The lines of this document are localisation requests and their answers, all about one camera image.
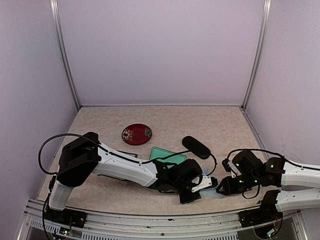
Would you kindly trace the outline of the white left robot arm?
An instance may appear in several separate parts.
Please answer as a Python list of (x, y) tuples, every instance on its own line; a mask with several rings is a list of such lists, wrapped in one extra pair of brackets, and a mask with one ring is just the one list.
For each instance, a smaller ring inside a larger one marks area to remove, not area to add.
[(61, 223), (70, 218), (66, 204), (73, 189), (91, 174), (133, 182), (160, 193), (175, 193), (181, 204), (200, 199), (200, 190), (218, 184), (211, 173), (203, 173), (194, 159), (169, 162), (177, 153), (143, 160), (101, 143), (95, 132), (73, 136), (76, 139), (62, 148), (58, 170), (49, 185), (49, 212)]

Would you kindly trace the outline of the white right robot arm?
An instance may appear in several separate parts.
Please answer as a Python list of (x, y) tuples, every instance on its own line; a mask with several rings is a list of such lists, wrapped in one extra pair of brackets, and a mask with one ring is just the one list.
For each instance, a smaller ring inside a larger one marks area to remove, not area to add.
[(275, 212), (320, 207), (319, 166), (289, 161), (276, 152), (262, 162), (254, 151), (253, 148), (235, 149), (233, 159), (226, 157), (222, 161), (224, 169), (232, 175), (221, 180), (217, 193), (243, 195), (253, 187), (277, 187), (265, 193), (255, 212), (260, 222), (268, 221)]

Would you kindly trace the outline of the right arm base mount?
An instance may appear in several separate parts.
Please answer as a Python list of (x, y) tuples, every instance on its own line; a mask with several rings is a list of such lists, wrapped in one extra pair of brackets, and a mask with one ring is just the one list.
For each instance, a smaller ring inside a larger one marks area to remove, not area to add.
[(277, 196), (280, 192), (280, 190), (269, 190), (258, 208), (240, 211), (238, 216), (241, 227), (246, 228), (282, 219), (283, 213), (276, 208)]

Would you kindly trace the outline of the black glasses case beige lining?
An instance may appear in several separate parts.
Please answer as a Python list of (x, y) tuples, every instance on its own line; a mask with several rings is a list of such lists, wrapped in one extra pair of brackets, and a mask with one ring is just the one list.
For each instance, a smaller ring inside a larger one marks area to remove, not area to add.
[(182, 139), (182, 145), (202, 160), (209, 158), (211, 155), (208, 147), (190, 135)]

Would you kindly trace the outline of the blue cloth pouch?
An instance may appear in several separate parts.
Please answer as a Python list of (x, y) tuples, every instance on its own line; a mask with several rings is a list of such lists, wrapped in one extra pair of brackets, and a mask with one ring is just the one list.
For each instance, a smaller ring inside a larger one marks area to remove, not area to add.
[(200, 190), (202, 197), (210, 197), (214, 199), (222, 199), (224, 196), (217, 192), (217, 186), (204, 188)]

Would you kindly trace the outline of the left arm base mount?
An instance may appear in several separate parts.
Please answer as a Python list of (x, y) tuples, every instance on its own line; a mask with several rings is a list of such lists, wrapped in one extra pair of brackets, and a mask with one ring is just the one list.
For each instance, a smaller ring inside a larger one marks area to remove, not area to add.
[(69, 227), (84, 228), (87, 221), (87, 213), (84, 211), (65, 208), (62, 211), (45, 207), (44, 219)]

